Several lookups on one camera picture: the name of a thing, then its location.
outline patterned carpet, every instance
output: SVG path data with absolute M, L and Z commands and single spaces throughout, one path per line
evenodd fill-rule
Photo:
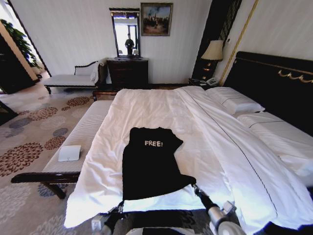
M 93 103 L 91 90 L 51 88 L 41 84 L 0 100 L 19 115 L 0 126 L 0 234 L 80 235 L 91 234 L 90 220 L 73 229 L 63 226 L 67 198 L 75 185 L 61 185 L 67 197 L 60 200 L 39 183 L 12 184 L 13 176 L 41 172 L 79 119 Z M 101 99 L 112 99 L 113 96 Z M 210 234 L 205 211 L 177 211 L 181 226 Z M 120 220 L 114 234 L 125 234 L 138 224 L 139 215 Z

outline white duvet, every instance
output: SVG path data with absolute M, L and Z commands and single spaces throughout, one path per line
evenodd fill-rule
M 202 88 L 184 87 L 118 92 L 67 201 L 66 227 L 122 201 L 123 150 L 133 127 L 169 128 L 183 140 L 175 152 L 181 173 L 194 176 L 219 206 L 234 201 L 246 233 L 269 221 L 294 229 L 313 224 L 313 202 L 296 175 Z M 202 208 L 191 186 L 124 204 L 124 212 Z

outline potted plant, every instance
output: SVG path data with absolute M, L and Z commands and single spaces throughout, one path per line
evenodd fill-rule
M 12 37 L 16 46 L 20 49 L 21 53 L 23 54 L 24 58 L 26 59 L 30 67 L 32 67 L 33 71 L 36 74 L 39 74 L 40 73 L 39 69 L 41 69 L 41 67 L 38 66 L 35 55 L 31 53 L 29 43 L 24 39 L 26 35 L 17 30 L 16 28 L 14 28 L 12 23 L 9 23 L 3 19 L 1 19 L 0 21 L 4 25 L 10 36 Z

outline picture frame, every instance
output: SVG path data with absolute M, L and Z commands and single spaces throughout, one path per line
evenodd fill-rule
M 141 35 L 170 36 L 172 3 L 141 3 Z

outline pillow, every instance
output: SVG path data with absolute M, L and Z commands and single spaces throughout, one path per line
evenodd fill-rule
M 265 109 L 257 102 L 230 87 L 214 87 L 205 92 L 211 99 L 223 105 L 227 112 L 232 115 L 238 112 L 260 112 Z
M 241 115 L 237 119 L 297 175 L 313 176 L 313 137 L 267 112 Z

